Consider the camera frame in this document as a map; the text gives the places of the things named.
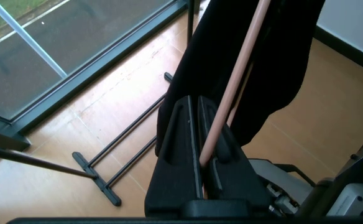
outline tiled floor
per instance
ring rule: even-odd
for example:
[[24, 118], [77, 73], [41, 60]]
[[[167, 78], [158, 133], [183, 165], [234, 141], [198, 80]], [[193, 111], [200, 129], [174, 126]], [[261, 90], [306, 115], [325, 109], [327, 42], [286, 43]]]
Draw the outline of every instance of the tiled floor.
[[[71, 154], [91, 159], [167, 90], [186, 47], [186, 14], [145, 43], [29, 134], [25, 153], [80, 169]], [[155, 135], [151, 114], [97, 166], [111, 178]], [[363, 68], [313, 40], [303, 86], [243, 147], [249, 157], [291, 163], [313, 180], [334, 176], [363, 143]], [[155, 166], [151, 149], [114, 187], [114, 207], [93, 181], [0, 160], [0, 223], [15, 217], [144, 216]]]

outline black garment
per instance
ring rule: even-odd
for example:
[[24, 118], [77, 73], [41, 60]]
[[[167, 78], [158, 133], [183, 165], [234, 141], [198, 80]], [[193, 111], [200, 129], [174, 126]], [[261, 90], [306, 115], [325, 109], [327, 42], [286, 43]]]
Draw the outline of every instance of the black garment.
[[[196, 105], [203, 95], [220, 104], [257, 3], [211, 0], [159, 109], [156, 155], [177, 100], [191, 95]], [[231, 125], [241, 146], [250, 142], [270, 114], [288, 105], [298, 93], [323, 3], [270, 3], [248, 63], [254, 61], [254, 66]]]

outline green grass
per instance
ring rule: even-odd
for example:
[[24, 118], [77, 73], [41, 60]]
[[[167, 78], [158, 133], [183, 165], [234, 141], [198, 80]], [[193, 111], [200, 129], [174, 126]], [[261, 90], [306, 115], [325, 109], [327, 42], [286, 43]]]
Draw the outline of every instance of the green grass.
[[[47, 0], [0, 0], [1, 6], [15, 19]], [[0, 27], [6, 22], [0, 16]]]

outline clothing rack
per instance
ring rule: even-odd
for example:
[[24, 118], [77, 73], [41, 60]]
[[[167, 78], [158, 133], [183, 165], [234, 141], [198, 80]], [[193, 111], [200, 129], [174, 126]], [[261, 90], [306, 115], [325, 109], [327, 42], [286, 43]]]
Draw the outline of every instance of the clothing rack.
[[[188, 23], [187, 23], [187, 44], [190, 42], [193, 35], [193, 23], [194, 23], [194, 0], [188, 0]], [[164, 79], [171, 82], [172, 75], [165, 72]], [[111, 190], [111, 187], [121, 178], [155, 143], [157, 137], [154, 136], [135, 156], [130, 159], [108, 182], [105, 182], [100, 175], [95, 171], [94, 165], [99, 162], [106, 154], [116, 145], [122, 141], [126, 135], [133, 131], [148, 115], [157, 109], [165, 98], [165, 94], [162, 95], [153, 105], [145, 110], [135, 121], [133, 121], [123, 132], [121, 132], [114, 140], [112, 140], [103, 150], [101, 150], [92, 160], [89, 162], [83, 157], [80, 152], [73, 152], [72, 156], [76, 162], [82, 167], [82, 169], [88, 173], [96, 176], [93, 181], [100, 188], [100, 190], [107, 196], [111, 203], [115, 206], [120, 206], [122, 200]]]

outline baseboard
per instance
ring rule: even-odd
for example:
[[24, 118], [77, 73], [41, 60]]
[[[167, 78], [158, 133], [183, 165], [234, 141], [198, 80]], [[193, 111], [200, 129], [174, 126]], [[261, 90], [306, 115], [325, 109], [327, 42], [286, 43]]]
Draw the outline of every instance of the baseboard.
[[329, 32], [325, 31], [324, 29], [317, 26], [314, 38], [321, 41], [323, 44], [331, 47], [335, 51], [339, 52], [340, 54], [344, 55], [348, 59], [352, 60], [353, 62], [363, 66], [363, 52], [359, 49], [351, 46], [350, 44], [346, 43], [345, 41], [335, 37], [334, 35], [330, 34]]

